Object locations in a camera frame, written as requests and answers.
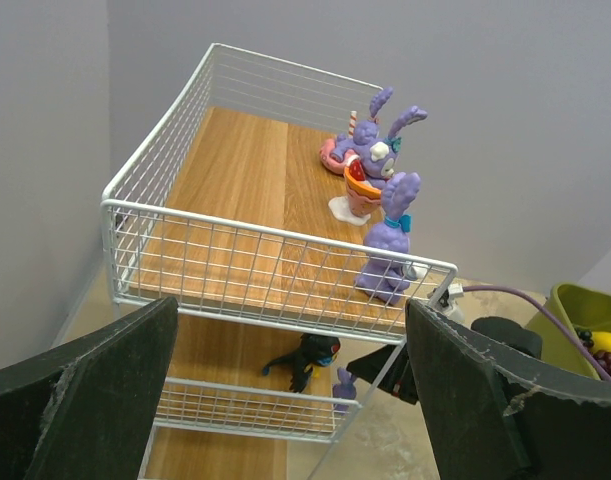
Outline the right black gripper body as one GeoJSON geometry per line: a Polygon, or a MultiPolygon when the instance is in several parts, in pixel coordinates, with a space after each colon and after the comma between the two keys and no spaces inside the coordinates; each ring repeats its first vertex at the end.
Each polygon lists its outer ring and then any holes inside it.
{"type": "Polygon", "coordinates": [[[511,319],[498,316],[480,317],[472,322],[471,329],[525,355],[541,359],[541,336],[511,319]]]}

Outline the small purple bunny toy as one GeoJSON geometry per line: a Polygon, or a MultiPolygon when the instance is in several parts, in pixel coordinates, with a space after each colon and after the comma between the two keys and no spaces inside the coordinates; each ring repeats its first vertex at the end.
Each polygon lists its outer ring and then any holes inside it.
{"type": "MultiPolygon", "coordinates": [[[[365,235],[363,245],[389,252],[408,254],[409,232],[412,219],[407,210],[415,200],[421,186],[416,172],[396,173],[381,190],[383,219],[365,235]]],[[[370,255],[355,277],[354,286],[383,301],[396,306],[403,292],[410,286],[404,275],[405,262],[385,254],[370,255]]]]}

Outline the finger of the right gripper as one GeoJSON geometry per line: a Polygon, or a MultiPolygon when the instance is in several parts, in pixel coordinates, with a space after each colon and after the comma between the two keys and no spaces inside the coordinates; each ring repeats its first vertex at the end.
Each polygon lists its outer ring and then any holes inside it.
{"type": "MultiPolygon", "coordinates": [[[[393,351],[393,345],[385,345],[372,353],[352,360],[347,365],[347,370],[358,379],[372,383],[393,351]]],[[[378,384],[378,388],[403,402],[409,404],[418,402],[413,371],[406,347],[397,355],[378,384]]]]}

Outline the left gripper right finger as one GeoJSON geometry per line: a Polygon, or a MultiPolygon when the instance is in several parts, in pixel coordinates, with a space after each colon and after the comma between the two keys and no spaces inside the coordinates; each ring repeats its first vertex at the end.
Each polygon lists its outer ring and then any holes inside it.
{"type": "Polygon", "coordinates": [[[405,305],[416,391],[443,479],[611,479],[611,383],[405,305]]]}

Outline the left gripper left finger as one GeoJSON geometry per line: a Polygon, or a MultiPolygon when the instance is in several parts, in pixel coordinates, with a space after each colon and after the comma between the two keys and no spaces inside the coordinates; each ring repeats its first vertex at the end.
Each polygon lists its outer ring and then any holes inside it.
{"type": "Polygon", "coordinates": [[[135,479],[178,332],[158,299],[0,369],[0,479],[135,479]]]}

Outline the purple bunny with red heart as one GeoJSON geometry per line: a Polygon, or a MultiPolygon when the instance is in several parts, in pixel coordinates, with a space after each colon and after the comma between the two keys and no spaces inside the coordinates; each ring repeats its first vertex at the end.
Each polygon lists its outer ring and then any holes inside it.
{"type": "Polygon", "coordinates": [[[332,386],[332,396],[339,400],[355,400],[357,390],[355,382],[357,377],[343,367],[337,368],[338,382],[332,386]]]}

